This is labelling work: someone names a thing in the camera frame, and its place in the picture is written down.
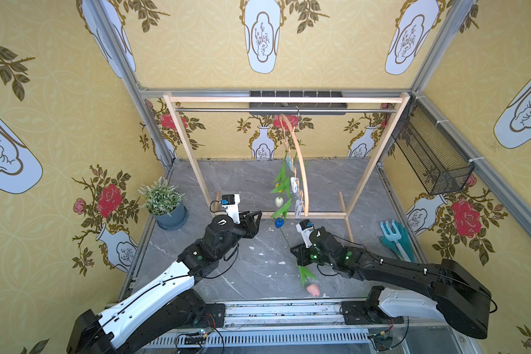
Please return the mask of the blue artificial tulip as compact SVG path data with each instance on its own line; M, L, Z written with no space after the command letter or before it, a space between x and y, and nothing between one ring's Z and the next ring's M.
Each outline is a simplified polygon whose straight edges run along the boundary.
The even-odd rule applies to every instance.
M292 201L292 197L284 199L282 196L278 196L274 199L277 210L272 215L272 219L274 220L274 225L277 229L280 229L284 225Z

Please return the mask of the white artificial tulip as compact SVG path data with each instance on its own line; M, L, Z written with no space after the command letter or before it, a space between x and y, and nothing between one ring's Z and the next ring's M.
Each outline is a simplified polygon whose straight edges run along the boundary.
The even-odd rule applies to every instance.
M284 205L284 197L291 197L291 181L290 178L287 178L286 185L282 189L281 187L274 186L274 189L271 191L271 193L275 194L276 197L274 199L275 206L277 208L281 208Z

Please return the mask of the pink artificial tulip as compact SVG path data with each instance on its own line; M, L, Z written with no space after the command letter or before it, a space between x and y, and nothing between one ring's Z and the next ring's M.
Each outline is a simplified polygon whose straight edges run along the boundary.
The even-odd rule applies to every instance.
M315 283L317 277L302 265L298 267L299 277L301 279L302 287L313 297L320 297L321 291L319 286Z

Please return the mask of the wooden arched clip hanger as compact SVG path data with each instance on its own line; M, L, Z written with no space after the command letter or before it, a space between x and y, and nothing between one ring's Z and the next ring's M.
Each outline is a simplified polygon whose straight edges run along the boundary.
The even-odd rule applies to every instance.
M309 217L310 199L308 192L308 177L306 174L305 160L302 154L301 143L296 136L298 120L280 114L276 121L282 133L285 149L284 162L287 163L287 175L291 181L291 207L294 208L294 218Z

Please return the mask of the yellow artificial tulip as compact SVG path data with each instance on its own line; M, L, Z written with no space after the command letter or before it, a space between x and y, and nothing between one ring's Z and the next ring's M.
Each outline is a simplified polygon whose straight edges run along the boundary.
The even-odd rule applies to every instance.
M277 174L277 177L274 180L274 184L276 187L281 187L283 189L286 185L287 178L287 163L283 162L280 172Z

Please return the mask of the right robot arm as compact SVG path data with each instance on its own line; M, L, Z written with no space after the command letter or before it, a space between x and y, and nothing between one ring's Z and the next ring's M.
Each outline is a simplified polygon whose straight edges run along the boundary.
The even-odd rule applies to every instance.
M336 274L361 281L376 281L419 293L437 303L453 329L475 339L488 337L492 294L458 262L411 263L386 258L359 243L344 246L324 227L312 231L311 245L291 248L299 266L330 266Z

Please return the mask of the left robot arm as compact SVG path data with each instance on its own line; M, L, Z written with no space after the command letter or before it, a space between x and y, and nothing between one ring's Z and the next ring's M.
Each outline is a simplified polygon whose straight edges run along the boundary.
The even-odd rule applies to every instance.
M221 261L234 263L240 240L259 232L262 212L241 212L238 223L217 215L204 236L188 246L162 274L122 302L76 320L68 353L135 353L169 330L197 324L206 303L193 290Z

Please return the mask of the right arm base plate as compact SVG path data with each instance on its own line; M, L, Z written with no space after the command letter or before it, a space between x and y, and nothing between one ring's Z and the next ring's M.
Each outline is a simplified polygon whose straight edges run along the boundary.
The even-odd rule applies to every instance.
M366 301L345 301L341 304L339 313L342 314L345 324L348 325L391 325L392 323L401 325L405 323L403 317L392 318L377 305L370 305Z

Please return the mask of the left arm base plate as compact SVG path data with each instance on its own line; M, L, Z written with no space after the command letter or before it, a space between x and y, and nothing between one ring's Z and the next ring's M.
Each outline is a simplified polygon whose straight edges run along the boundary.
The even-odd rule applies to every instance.
M224 327L226 318L226 305L224 303L207 303L203 308L196 311L193 322L195 328Z

